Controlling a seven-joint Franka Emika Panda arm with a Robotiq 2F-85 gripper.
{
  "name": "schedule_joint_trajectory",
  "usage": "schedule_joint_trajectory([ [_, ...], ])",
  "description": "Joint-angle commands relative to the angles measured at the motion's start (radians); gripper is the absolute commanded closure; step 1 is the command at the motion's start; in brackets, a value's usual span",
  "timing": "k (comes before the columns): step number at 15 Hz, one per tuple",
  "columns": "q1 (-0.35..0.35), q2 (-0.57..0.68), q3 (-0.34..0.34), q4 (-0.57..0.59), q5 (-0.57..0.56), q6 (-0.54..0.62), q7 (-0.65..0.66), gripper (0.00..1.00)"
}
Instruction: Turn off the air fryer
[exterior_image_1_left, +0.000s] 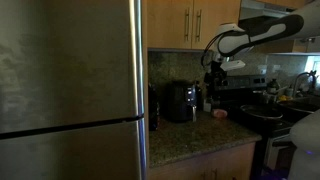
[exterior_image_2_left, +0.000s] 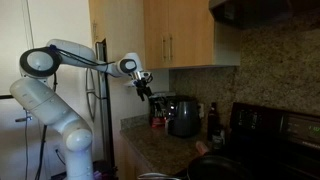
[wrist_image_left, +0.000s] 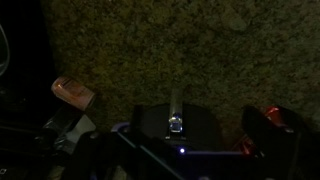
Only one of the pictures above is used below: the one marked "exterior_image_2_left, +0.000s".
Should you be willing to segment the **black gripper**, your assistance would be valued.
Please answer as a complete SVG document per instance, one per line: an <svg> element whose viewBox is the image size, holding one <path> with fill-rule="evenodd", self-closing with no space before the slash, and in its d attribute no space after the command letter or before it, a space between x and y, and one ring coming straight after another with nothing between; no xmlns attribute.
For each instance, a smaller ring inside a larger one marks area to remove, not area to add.
<svg viewBox="0 0 320 180"><path fill-rule="evenodd" d="M151 72L139 71L133 73L134 85L137 88L138 96L142 101L145 101L144 95L148 97L152 96L153 93L151 88L148 86L152 82L153 76Z"/></svg>

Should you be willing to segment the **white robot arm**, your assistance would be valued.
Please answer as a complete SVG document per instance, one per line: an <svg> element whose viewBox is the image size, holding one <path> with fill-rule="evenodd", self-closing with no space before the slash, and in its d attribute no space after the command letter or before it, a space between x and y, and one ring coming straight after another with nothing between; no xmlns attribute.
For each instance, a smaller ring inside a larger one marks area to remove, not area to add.
<svg viewBox="0 0 320 180"><path fill-rule="evenodd" d="M47 83L62 64L113 77L128 76L128 85L134 86L142 99L151 95L148 83L152 73L143 68L135 52L118 61L104 62L96 58L91 48L61 39L52 39L44 47L27 50L20 56L21 78L10 86L11 95L31 115L62 135L66 180L94 180L92 130Z"/></svg>

